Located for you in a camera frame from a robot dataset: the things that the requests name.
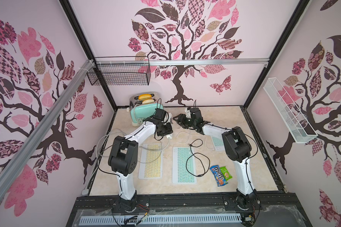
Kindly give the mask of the yellow wireless keyboard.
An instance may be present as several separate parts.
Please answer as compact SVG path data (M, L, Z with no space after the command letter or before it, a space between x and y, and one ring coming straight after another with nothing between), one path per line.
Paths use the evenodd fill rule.
M161 143L143 144L139 164L139 179L162 178L163 145Z

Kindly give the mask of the white power strip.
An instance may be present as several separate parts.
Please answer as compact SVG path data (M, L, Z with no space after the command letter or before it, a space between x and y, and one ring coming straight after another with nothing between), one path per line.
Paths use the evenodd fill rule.
M173 129L172 129L172 114L166 113L166 121L165 121L165 136L167 139L171 140L173 138Z

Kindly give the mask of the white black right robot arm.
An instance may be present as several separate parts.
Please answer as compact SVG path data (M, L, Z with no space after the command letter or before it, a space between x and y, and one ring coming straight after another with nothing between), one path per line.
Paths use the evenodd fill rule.
M192 129L197 133L212 136L223 141L224 150L234 163L237 178L236 203L241 210L248 210L258 199L253 185L250 159L252 146L247 135L239 126L232 129L217 126L205 121L197 107L188 107L185 114L173 117L173 120L184 129Z

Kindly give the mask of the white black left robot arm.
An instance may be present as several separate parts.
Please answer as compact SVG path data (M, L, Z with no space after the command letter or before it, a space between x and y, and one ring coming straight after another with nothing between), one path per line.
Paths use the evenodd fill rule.
M139 145L152 135L170 138L173 133L171 118L171 113L157 108L136 130L123 137L117 136L113 141L108 165L117 176L120 204L129 211L137 205L132 173L137 166Z

